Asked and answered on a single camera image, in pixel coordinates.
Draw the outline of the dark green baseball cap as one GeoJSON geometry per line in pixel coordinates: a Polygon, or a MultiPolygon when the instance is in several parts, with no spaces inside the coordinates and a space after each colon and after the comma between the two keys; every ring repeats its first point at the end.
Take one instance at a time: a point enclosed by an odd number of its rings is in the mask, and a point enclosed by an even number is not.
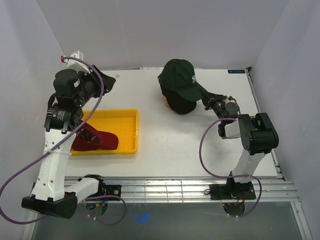
{"type": "Polygon", "coordinates": [[[161,87],[176,92],[190,102],[203,98],[204,88],[197,82],[194,66],[188,60],[169,60],[157,79],[161,87]]]}

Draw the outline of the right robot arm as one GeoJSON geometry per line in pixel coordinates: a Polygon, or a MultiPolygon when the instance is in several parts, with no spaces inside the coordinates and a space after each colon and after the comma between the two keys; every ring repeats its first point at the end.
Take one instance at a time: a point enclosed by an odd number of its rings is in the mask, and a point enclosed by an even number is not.
{"type": "Polygon", "coordinates": [[[279,136],[267,113],[242,114],[232,96],[202,89],[204,109],[218,117],[218,135],[222,139],[239,138],[242,153],[235,168],[225,177],[225,184],[211,184],[211,200],[254,200],[253,175],[261,160],[279,145],[279,136]]]}

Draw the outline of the red baseball cap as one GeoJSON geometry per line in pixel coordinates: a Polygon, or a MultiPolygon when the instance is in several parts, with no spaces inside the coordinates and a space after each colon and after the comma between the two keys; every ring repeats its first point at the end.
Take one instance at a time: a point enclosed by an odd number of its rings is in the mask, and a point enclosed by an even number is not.
{"type": "Polygon", "coordinates": [[[76,133],[71,149],[86,152],[102,150],[116,150],[119,139],[114,133],[99,131],[85,123],[76,133]]]}

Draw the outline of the black cap white logo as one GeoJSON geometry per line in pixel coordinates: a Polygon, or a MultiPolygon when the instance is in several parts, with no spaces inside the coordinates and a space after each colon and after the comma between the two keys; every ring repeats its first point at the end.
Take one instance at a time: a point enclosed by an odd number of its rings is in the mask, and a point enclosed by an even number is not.
{"type": "Polygon", "coordinates": [[[191,113],[197,106],[196,102],[192,102],[184,99],[177,92],[169,90],[165,87],[161,88],[162,96],[167,98],[168,104],[171,107],[171,110],[179,115],[186,115],[191,113]]]}

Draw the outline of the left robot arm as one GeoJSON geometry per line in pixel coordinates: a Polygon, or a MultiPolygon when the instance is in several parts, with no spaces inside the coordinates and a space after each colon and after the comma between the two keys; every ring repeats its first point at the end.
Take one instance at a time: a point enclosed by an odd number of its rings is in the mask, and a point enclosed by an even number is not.
{"type": "Polygon", "coordinates": [[[83,106],[91,98],[110,92],[116,79],[100,70],[85,73],[64,69],[55,74],[55,93],[48,101],[45,128],[45,158],[40,165],[37,181],[21,206],[40,214],[70,219],[78,204],[86,198],[102,199],[105,181],[97,174],[87,174],[65,188],[65,172],[75,129],[84,116],[83,106]]]}

